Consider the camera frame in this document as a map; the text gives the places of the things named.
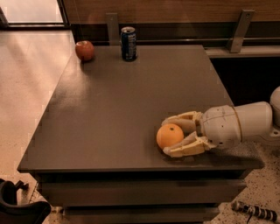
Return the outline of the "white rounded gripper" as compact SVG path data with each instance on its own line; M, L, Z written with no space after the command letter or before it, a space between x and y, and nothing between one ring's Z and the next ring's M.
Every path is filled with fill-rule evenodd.
M210 108L203 115L197 111L173 115L162 121L162 125L166 124L176 124L190 134L181 142L164 147L163 153L171 158L199 155L211 148L235 147L242 139L237 114L228 105Z

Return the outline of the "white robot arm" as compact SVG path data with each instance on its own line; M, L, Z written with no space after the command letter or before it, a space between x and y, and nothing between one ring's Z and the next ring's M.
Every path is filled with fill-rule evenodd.
M211 149L228 149L245 141L269 145L280 143L280 87L268 102L260 101L210 108L204 113L185 112L166 118L162 127L173 132L181 128L183 138L166 146L163 153L171 158L201 154Z

